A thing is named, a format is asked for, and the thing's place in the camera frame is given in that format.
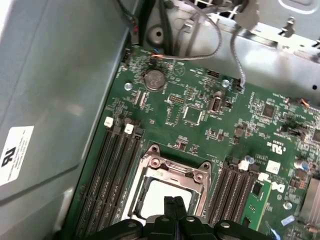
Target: grey cable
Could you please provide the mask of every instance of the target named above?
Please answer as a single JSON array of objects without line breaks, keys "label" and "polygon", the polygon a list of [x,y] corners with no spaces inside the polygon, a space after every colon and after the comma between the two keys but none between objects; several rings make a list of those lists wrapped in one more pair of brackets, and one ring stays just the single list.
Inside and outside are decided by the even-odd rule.
[{"label": "grey cable", "polygon": [[[205,13],[205,14],[212,14],[212,13],[221,13],[221,12],[227,12],[227,11],[230,11],[232,10],[232,6],[230,5],[223,5],[223,6],[220,6],[220,5],[212,5],[212,6],[208,6],[204,9],[202,9],[202,11]],[[199,21],[199,18],[201,17],[201,15],[196,11],[191,17],[190,19],[194,21],[194,24],[197,25],[198,24],[198,21]],[[176,55],[179,55],[179,52],[180,52],[180,46],[181,46],[181,43],[182,43],[182,40],[184,38],[184,34],[185,32],[190,29],[189,26],[186,26],[186,25],[183,25],[182,28],[180,28],[180,30],[178,31],[178,34],[177,34],[177,37],[176,37],[176,41],[175,41],[175,44],[174,44],[174,51],[173,51],[173,54],[176,56]]]},{"label": "grey cable", "polygon": [[237,68],[240,72],[240,87],[244,88],[245,83],[246,83],[246,74],[245,74],[245,71],[241,65],[239,58],[238,58],[237,51],[236,51],[236,45],[235,45],[236,37],[241,32],[241,30],[242,30],[242,27],[239,25],[236,25],[235,30],[234,30],[232,37],[231,37],[231,40],[230,40],[230,49],[231,49],[232,57],[233,57],[236,65],[237,65]]},{"label": "grey cable", "polygon": [[206,13],[204,13],[201,8],[199,8],[198,6],[196,6],[195,4],[193,4],[191,1],[189,0],[182,0],[184,1],[186,4],[190,5],[191,7],[193,7],[199,14],[200,16],[206,18],[208,20],[208,22],[215,28],[217,35],[218,35],[218,46],[216,47],[216,49],[208,55],[198,55],[198,56],[169,56],[169,55],[163,55],[161,58],[163,59],[173,59],[173,60],[200,60],[200,59],[208,59],[211,58],[213,55],[215,55],[218,50],[220,49],[221,45],[222,45],[222,35],[220,32],[220,29],[218,27],[218,25],[211,20],[211,18],[209,16],[207,16]]}]

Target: screw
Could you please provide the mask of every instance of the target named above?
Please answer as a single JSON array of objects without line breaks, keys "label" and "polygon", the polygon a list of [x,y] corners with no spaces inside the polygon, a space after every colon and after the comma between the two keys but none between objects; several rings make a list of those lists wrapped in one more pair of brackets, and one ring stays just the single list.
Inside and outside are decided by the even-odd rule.
[{"label": "screw", "polygon": [[222,80],[221,85],[222,85],[222,87],[227,88],[230,86],[230,82],[228,79],[224,79],[224,80]]},{"label": "screw", "polygon": [[124,89],[125,89],[126,91],[131,91],[133,87],[134,87],[134,86],[132,85],[131,82],[127,82],[127,83],[124,85]]},{"label": "screw", "polygon": [[230,224],[227,223],[227,222],[222,222],[220,225],[221,225],[221,227],[223,227],[223,228],[225,228],[225,229],[230,228]]},{"label": "screw", "polygon": [[133,223],[133,222],[131,222],[131,223],[129,223],[129,228],[135,228],[136,226],[137,226],[137,224],[135,224],[135,223]]},{"label": "screw", "polygon": [[283,204],[283,208],[284,208],[285,210],[290,210],[290,209],[292,209],[292,203],[289,202],[289,201],[286,201],[286,202]]},{"label": "screw", "polygon": [[198,173],[197,175],[195,175],[195,178],[196,178],[198,181],[202,181],[202,179],[204,178],[204,176],[203,176],[201,173]]},{"label": "screw", "polygon": [[195,221],[195,219],[194,219],[192,216],[187,216],[187,217],[186,217],[186,220],[187,220],[188,222],[190,222],[190,223],[192,223],[192,222]]},{"label": "screw", "polygon": [[154,158],[151,160],[151,165],[154,167],[154,168],[157,168],[157,167],[160,167],[160,161],[158,158]]}]

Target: motherboard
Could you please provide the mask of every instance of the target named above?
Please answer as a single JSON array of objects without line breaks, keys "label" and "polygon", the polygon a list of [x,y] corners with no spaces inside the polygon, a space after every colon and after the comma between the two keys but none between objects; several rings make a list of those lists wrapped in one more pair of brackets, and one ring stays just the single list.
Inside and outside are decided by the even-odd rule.
[{"label": "motherboard", "polygon": [[320,239],[320,111],[202,68],[125,50],[61,239],[163,214],[182,196],[210,225]]}]

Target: orange wire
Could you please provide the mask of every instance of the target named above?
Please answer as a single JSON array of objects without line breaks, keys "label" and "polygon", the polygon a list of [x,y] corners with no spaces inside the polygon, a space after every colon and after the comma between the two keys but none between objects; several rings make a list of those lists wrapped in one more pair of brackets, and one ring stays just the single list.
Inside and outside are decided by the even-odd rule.
[{"label": "orange wire", "polygon": [[152,55],[151,57],[162,58],[162,57],[163,57],[163,55],[162,55],[162,54],[155,54],[155,55]]},{"label": "orange wire", "polygon": [[310,104],[307,103],[303,98],[301,99],[301,101],[302,101],[302,103],[303,103],[306,107],[309,107],[309,106],[310,106]]}]

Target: grey metal panel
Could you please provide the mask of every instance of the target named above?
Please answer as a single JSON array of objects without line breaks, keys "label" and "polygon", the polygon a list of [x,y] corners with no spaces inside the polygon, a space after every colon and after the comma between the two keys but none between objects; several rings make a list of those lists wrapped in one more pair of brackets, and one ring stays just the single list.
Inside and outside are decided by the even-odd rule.
[{"label": "grey metal panel", "polygon": [[317,40],[320,37],[320,0],[258,0],[260,23],[278,29],[289,17],[295,20],[295,33]]},{"label": "grey metal panel", "polygon": [[[174,3],[178,7],[168,11],[168,17],[173,23],[173,35],[176,36],[184,20],[191,16],[192,10],[189,6],[181,4],[180,1],[175,0]],[[186,52],[189,52],[190,56],[208,54],[217,47],[216,31],[207,22],[203,20],[199,22],[196,29],[183,35],[180,52],[182,56]],[[219,18],[218,26],[223,39],[222,46],[214,57],[198,60],[197,64],[232,77],[240,77],[230,51],[234,24],[235,22],[231,19]],[[319,56],[313,55],[313,60],[311,54],[306,54],[308,57],[300,57],[297,56],[299,52],[294,49],[287,47],[282,49],[280,44],[276,47],[275,44],[270,43],[272,42],[259,37],[254,40],[243,36],[237,37],[236,51],[246,73],[247,81],[284,96],[304,97],[310,99],[314,104],[320,104]],[[313,85],[317,85],[317,90],[313,90]]]},{"label": "grey metal panel", "polygon": [[62,223],[126,38],[110,4],[12,6],[0,42],[0,152],[11,127],[35,127],[18,179],[0,186],[0,239],[42,239]]}]

